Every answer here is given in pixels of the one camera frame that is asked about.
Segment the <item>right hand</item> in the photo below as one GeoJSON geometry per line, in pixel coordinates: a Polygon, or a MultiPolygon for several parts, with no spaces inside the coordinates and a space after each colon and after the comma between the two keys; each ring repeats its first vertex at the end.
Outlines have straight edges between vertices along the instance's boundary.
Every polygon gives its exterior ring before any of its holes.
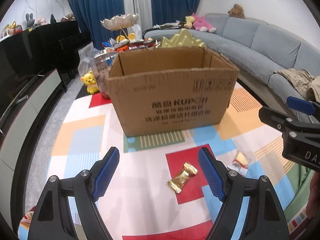
{"type": "Polygon", "coordinates": [[[306,215],[312,219],[319,210],[319,173],[315,172],[310,181],[310,194],[306,206],[306,215]]]}

